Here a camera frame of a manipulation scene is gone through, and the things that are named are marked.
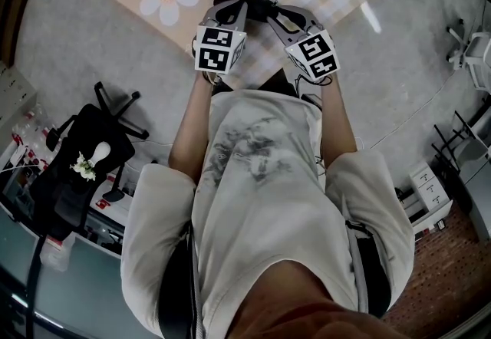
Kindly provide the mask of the white flower bunch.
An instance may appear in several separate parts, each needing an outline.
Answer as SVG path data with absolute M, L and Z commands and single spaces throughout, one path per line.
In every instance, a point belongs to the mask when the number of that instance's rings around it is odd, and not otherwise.
M 91 160 L 86 160 L 82 153 L 79 153 L 76 163 L 70 165 L 70 168 L 87 181 L 95 181 L 96 179 L 94 163 Z

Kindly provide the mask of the white office chair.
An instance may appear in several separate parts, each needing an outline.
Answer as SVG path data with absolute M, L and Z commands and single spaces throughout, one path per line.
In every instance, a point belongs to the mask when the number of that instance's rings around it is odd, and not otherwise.
M 455 71 L 466 69 L 474 87 L 491 95 L 491 32 L 476 31 L 465 39 L 464 21 L 459 19 L 446 27 L 446 33 L 454 40 L 447 62 Z

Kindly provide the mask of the white shelf unit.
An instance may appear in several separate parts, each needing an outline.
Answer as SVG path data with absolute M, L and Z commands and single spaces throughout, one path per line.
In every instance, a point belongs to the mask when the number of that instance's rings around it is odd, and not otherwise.
M 402 192 L 398 188 L 395 190 L 397 197 L 413 226 L 415 235 L 433 232 L 437 228 L 437 223 L 448 216 L 453 205 L 453 200 L 449 198 L 450 201 L 444 206 L 439 209 L 428 211 L 412 189 L 407 190 L 406 192 Z

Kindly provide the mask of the black frame folding chair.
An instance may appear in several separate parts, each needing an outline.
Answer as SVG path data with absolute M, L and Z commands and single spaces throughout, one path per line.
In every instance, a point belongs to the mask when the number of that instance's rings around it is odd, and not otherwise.
M 441 144 L 437 146 L 432 143 L 431 146 L 436 151 L 437 160 L 460 174 L 466 164 L 489 159 L 491 147 L 484 143 L 457 111 L 454 112 L 454 117 L 458 128 L 452 129 L 449 137 L 445 137 L 436 124 L 433 125 Z

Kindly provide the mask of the person's white t-shirt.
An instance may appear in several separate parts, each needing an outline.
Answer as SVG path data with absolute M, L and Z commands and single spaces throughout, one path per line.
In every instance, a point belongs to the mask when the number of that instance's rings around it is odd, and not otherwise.
M 383 156 L 345 153 L 318 181 L 320 110 L 268 91 L 212 99 L 209 146 L 199 182 L 148 164 L 140 174 L 124 232 L 121 281 L 136 319 L 160 334 L 163 273 L 187 223 L 193 226 L 203 330 L 223 339 L 259 276 L 292 260 L 315 274 L 345 308 L 359 307 L 349 222 L 374 235 L 399 298 L 414 264 L 414 231 Z

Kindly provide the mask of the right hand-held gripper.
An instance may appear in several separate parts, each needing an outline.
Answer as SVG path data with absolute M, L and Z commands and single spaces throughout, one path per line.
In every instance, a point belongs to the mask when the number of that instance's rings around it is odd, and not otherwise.
M 280 15 L 267 17 L 267 22 L 288 46 L 285 53 L 308 81 L 323 81 L 338 72 L 340 63 L 334 43 L 313 13 L 293 5 L 280 5 L 277 9 Z M 302 31 L 313 35 L 302 39 Z

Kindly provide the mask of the large clear water bottle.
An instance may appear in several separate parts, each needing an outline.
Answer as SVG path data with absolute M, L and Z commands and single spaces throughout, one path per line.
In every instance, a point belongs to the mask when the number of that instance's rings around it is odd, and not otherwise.
M 40 253 L 42 265 L 58 272 L 65 272 L 69 266 L 71 250 L 75 240 L 76 235 L 74 232 L 63 241 L 47 236 Z

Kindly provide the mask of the white vase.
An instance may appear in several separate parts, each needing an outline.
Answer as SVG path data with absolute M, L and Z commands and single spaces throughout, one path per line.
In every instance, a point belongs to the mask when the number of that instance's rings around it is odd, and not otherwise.
M 100 142 L 92 155 L 88 160 L 89 164 L 94 168 L 101 160 L 105 159 L 110 154 L 110 144 L 107 142 Z

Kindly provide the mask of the black glasses case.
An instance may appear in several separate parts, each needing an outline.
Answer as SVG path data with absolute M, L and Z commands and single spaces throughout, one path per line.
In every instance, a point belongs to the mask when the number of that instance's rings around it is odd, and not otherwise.
M 213 5 L 224 5 L 225 2 L 233 1 L 236 2 L 238 0 L 213 0 Z M 270 0 L 240 0 L 245 2 L 248 5 L 248 11 L 246 18 L 258 21 L 258 22 L 267 22 L 267 17 L 277 18 L 279 11 L 277 7 L 277 2 L 273 2 Z

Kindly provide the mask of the pile of small plastic bottles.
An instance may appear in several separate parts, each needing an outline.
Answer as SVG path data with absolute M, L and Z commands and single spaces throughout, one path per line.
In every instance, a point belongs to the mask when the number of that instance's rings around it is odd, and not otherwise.
M 46 170 L 54 158 L 46 145 L 49 130 L 46 113 L 40 104 L 36 104 L 12 128 L 12 138 L 17 143 L 17 149 L 10 163 L 13 166 L 31 163 L 40 171 Z

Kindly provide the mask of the person's dark trousers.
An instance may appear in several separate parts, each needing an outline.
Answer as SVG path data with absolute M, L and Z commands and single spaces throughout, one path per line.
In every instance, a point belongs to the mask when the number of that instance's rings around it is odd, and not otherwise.
M 298 94 L 283 69 L 257 89 L 233 90 L 225 82 L 220 83 L 212 90 L 210 108 L 211 113 L 219 110 L 251 113 L 253 110 L 261 109 L 270 113 L 291 114 L 298 108 L 316 114 L 322 110 L 321 104 L 309 99 L 307 94 Z

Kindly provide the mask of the white drawer cabinet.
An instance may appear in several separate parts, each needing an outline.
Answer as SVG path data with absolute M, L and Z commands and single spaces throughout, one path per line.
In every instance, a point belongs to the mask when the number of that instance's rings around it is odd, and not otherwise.
M 434 171 L 427 162 L 420 162 L 409 172 L 410 183 L 423 206 L 428 210 L 439 209 L 450 199 Z

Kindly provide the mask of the person's right forearm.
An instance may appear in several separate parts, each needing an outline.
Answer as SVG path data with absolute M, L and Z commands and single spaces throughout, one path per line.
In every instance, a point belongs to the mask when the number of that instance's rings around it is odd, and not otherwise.
M 321 88 L 321 158 L 325 169 L 341 155 L 358 150 L 344 106 L 338 76 L 333 73 L 330 78 L 331 83 Z

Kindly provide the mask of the grey locker cabinet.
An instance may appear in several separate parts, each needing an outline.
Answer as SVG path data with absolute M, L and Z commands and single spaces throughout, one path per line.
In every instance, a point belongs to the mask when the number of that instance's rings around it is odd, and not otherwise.
M 36 105 L 37 92 L 15 67 L 0 61 L 0 129 L 10 127 Z

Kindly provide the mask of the glass desk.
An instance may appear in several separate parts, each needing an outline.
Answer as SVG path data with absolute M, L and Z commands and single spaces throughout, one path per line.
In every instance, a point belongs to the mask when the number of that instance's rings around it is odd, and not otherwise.
M 118 258 L 77 239 L 59 272 L 38 261 L 39 244 L 0 205 L 0 337 L 158 339 L 124 301 Z

